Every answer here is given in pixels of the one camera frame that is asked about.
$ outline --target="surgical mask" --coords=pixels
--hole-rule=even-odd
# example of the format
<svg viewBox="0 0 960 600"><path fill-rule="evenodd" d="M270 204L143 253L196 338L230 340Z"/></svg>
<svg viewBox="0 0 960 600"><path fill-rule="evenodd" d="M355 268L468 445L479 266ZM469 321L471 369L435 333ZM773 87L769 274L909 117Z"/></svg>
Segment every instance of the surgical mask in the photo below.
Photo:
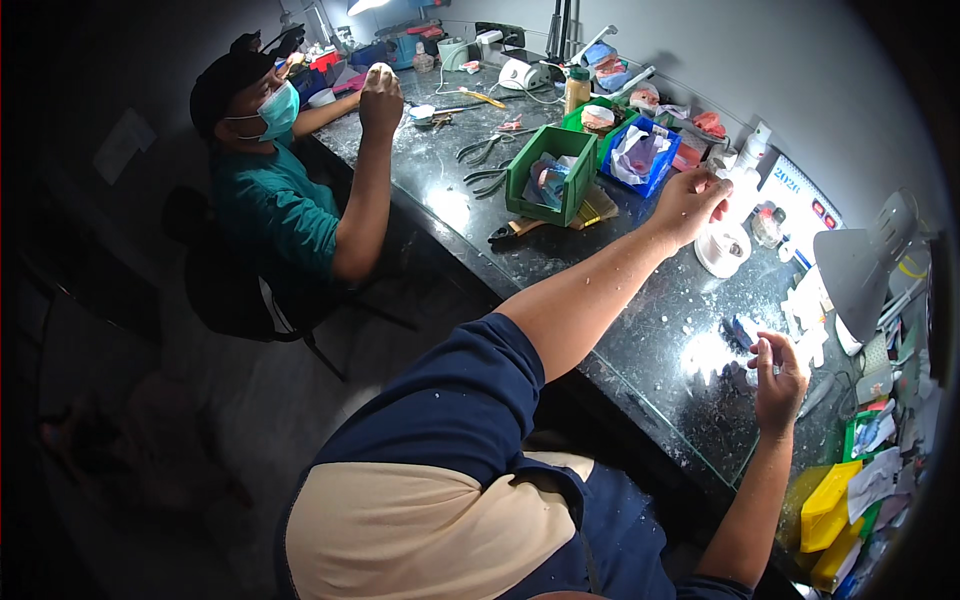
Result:
<svg viewBox="0 0 960 600"><path fill-rule="evenodd" d="M260 117L267 124L267 130L260 135L241 135L237 139L255 139L265 142L277 139L290 131L300 113L300 95L290 82L283 82L276 91L260 105L256 114L245 117L224 117L228 121L242 121Z"/></svg>

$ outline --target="charger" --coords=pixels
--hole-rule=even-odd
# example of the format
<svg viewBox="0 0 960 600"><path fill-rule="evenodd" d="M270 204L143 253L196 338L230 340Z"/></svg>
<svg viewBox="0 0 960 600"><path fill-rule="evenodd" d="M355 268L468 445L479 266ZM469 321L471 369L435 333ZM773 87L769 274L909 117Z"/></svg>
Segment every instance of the charger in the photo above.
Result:
<svg viewBox="0 0 960 600"><path fill-rule="evenodd" d="M503 39L503 32L498 29L494 29L491 32L484 32L480 34L477 36L476 41L484 44L485 46L489 46L495 41L500 41L501 39Z"/></svg>

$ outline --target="black office chair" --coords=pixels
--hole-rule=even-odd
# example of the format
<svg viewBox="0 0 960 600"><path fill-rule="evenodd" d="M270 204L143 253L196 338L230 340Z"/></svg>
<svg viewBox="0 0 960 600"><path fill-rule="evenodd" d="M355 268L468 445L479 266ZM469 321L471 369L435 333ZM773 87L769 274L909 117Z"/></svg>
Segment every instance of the black office chair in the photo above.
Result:
<svg viewBox="0 0 960 600"><path fill-rule="evenodd" d="M303 340L310 351L341 381L347 375L337 369L317 348L313 329L332 315L339 307L348 305L364 310L384 321L405 329L417 328L402 319L370 306L359 299L374 285L375 279L356 289L336 286L323 289L308 303L309 313L297 302L296 314L285 315L291 330L277 331L274 318L260 292L260 279L251 265L241 260L224 239L223 234L209 218L206 197L183 186L176 187L163 207L163 230L168 237L187 246L184 263L184 282L187 299L194 312L208 329L215 333L257 342L295 342ZM282 300L278 300L284 310Z"/></svg>

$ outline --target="black granite countertop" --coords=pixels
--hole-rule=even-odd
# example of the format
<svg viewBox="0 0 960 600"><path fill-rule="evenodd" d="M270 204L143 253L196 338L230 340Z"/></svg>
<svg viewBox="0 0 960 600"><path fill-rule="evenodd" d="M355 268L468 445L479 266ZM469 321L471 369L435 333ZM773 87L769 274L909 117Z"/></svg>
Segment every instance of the black granite countertop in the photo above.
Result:
<svg viewBox="0 0 960 600"><path fill-rule="evenodd" d="M444 73L449 81L444 89L466 85L487 91L496 75L492 68L475 75ZM406 98L417 104L450 108L473 101L462 94L434 95L438 70L422 75L407 70L398 76ZM499 89L493 96L508 94L516 93ZM537 96L555 97L551 90ZM435 224L431 233L501 298L576 264L633 230L652 214L660 194L658 190L643 199L598 175L596 182L620 207L617 218L583 231L543 226L509 246L492 246L488 235L516 215L507 211L502 191L474 200L463 177L475 168L458 164L454 155L463 146L488 138L497 125L518 114L526 128L559 124L563 116L562 103L545 106L524 97L506 104L507 109L487 105L456 114L452 125L437 131L417 128L405 115L395 136L392 164L395 201L399 196L402 204L427 211ZM360 135L356 113L315 133L351 167ZM528 139L497 144L484 166L493 168L515 156ZM799 271L793 262L780 263L775 251L755 245L751 258L733 277L718 279L701 266L692 245L687 246L651 275L579 367L715 500L718 511L732 499L757 441L753 401L737 391L727 367L734 360L744 365L749 355L729 341L722 322L736 313L750 314L785 331L780 302ZM684 333L684 326L689 333ZM853 375L850 359L832 334L832 320L828 331L826 363L814 370L811 389L832 372ZM840 461L843 423L836 407L841 395L836 386L797 424L791 481L809 467ZM783 527L792 527L790 516L787 511Z"/></svg>

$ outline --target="power outlet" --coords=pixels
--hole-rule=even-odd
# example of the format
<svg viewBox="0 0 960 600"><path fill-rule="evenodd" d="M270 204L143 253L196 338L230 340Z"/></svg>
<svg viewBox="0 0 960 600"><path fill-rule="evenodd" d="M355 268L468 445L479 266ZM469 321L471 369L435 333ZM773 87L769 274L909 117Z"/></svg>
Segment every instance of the power outlet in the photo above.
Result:
<svg viewBox="0 0 960 600"><path fill-rule="evenodd" d="M474 24L476 28L476 34L479 36L485 32L491 32L494 30L499 30L503 32L503 39L500 40L505 46L512 46L514 48L525 48L527 44L526 36L522 28L516 25L504 25L503 23L488 23L485 21L477 21Z"/></svg>

